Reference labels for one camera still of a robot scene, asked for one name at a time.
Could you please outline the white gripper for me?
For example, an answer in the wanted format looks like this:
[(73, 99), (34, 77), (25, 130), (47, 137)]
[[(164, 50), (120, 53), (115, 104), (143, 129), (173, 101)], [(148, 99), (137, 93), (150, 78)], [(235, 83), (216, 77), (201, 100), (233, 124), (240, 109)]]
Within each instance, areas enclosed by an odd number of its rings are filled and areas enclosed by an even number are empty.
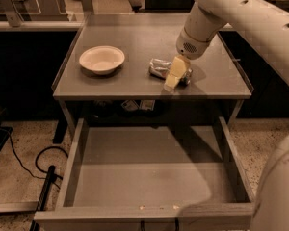
[(190, 69), (190, 60), (201, 57), (209, 47), (213, 37), (212, 33), (207, 34), (205, 31), (182, 29), (176, 41), (177, 52), (181, 55), (175, 56), (172, 61), (164, 84), (166, 91), (174, 91), (180, 80)]

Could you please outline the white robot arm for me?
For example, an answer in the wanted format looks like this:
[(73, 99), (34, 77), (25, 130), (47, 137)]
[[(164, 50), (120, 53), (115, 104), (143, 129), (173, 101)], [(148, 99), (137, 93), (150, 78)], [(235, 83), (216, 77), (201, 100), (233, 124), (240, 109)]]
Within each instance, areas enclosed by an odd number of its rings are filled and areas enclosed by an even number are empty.
[[(190, 60), (230, 24), (289, 86), (289, 13), (264, 0), (195, 0), (176, 42)], [(258, 183), (250, 231), (289, 231), (289, 135), (269, 157)]]

